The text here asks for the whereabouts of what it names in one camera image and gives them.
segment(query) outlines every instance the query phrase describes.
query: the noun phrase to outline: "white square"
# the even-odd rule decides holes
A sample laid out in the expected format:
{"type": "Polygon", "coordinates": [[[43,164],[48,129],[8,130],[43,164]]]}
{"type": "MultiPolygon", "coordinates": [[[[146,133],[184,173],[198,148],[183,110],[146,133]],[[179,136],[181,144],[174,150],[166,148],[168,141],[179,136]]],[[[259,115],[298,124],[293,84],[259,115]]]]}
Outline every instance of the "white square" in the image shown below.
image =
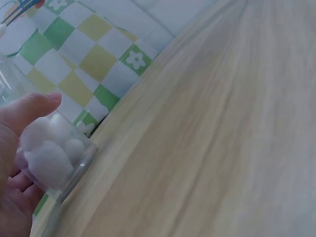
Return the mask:
{"type": "Polygon", "coordinates": [[[116,59],[119,59],[133,44],[128,37],[115,28],[107,32],[98,43],[115,56],[116,59]]]}
{"type": "Polygon", "coordinates": [[[85,19],[93,14],[88,8],[84,7],[82,4],[74,2],[69,5],[63,12],[60,14],[60,18],[67,21],[74,27],[78,27],[85,19]]]}
{"type": "Polygon", "coordinates": [[[85,110],[90,113],[98,122],[104,119],[104,117],[109,113],[108,108],[102,105],[96,97],[93,97],[89,101],[85,107],[85,110]]]}
{"type": "Polygon", "coordinates": [[[76,101],[74,101],[60,89],[57,89],[57,91],[62,95],[61,104],[58,107],[59,112],[71,123],[74,122],[79,114],[83,111],[83,107],[77,104],[76,101]]]}
{"type": "Polygon", "coordinates": [[[99,82],[93,77],[89,76],[85,71],[80,68],[75,69],[75,74],[81,79],[81,81],[90,89],[90,91],[94,92],[95,89],[99,86],[99,82]]]}
{"type": "Polygon", "coordinates": [[[135,43],[144,53],[146,53],[146,55],[154,60],[154,58],[156,58],[156,56],[158,55],[158,51],[155,50],[153,47],[151,47],[148,43],[143,42],[142,40],[137,40],[137,42],[135,43]]]}
{"type": "Polygon", "coordinates": [[[139,80],[139,76],[125,64],[118,62],[118,67],[104,78],[104,85],[110,92],[121,98],[139,80]]]}
{"type": "Polygon", "coordinates": [[[21,72],[26,76],[33,68],[33,66],[22,57],[21,54],[17,54],[13,58],[15,65],[21,70],[21,72]]]}
{"type": "Polygon", "coordinates": [[[54,49],[44,54],[34,67],[55,85],[58,85],[71,72],[71,68],[54,49]]]}
{"type": "Polygon", "coordinates": [[[79,66],[96,43],[80,30],[75,29],[58,52],[79,66]]]}
{"type": "Polygon", "coordinates": [[[56,18],[57,15],[55,13],[46,7],[41,7],[37,10],[35,16],[32,17],[32,20],[35,22],[39,32],[43,34],[56,18]]]}

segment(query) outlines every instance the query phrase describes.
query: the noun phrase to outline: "white flower pattern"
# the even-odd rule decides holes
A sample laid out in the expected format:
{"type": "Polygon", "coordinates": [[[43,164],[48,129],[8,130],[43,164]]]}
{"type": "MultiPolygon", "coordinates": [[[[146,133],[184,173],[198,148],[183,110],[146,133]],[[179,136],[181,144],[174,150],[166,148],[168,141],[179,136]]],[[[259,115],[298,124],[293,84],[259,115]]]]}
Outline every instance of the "white flower pattern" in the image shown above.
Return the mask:
{"type": "Polygon", "coordinates": [[[67,6],[67,0],[52,0],[48,6],[57,11],[61,6],[67,6]]]}
{"type": "Polygon", "coordinates": [[[143,60],[142,53],[135,53],[133,50],[129,52],[129,57],[126,59],[126,62],[133,64],[134,69],[138,70],[140,67],[146,66],[146,63],[143,60]]]}
{"type": "Polygon", "coordinates": [[[79,131],[85,133],[87,137],[90,137],[93,129],[94,129],[94,124],[89,123],[88,125],[85,125],[82,121],[78,122],[76,127],[79,129],[79,131]]]}

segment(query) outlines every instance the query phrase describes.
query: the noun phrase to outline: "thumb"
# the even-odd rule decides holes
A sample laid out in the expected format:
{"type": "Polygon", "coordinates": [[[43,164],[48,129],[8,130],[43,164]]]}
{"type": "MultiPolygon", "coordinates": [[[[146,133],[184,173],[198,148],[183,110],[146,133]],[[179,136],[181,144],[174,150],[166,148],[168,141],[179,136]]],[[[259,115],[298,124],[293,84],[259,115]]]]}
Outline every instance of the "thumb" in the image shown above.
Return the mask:
{"type": "Polygon", "coordinates": [[[17,136],[39,117],[56,110],[61,103],[61,94],[32,93],[0,109],[0,123],[10,128],[17,136]]]}

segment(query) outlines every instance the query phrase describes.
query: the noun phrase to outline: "fingernail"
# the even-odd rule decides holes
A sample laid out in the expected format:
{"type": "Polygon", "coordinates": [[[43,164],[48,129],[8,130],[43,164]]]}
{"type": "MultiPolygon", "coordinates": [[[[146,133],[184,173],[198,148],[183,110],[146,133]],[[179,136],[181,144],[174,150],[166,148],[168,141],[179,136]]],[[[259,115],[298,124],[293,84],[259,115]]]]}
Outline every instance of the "fingernail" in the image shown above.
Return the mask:
{"type": "Polygon", "coordinates": [[[55,101],[58,101],[58,102],[61,101],[61,94],[57,91],[48,93],[47,95],[50,96],[55,101]]]}

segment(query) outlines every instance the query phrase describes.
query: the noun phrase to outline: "wooden table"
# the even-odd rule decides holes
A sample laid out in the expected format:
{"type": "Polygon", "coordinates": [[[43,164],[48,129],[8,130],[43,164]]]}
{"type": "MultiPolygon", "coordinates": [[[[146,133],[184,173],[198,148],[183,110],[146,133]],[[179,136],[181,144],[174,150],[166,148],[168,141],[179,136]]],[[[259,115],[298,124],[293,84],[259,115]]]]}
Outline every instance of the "wooden table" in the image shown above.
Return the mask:
{"type": "Polygon", "coordinates": [[[218,0],[101,124],[57,237],[312,237],[316,3],[218,0]]]}

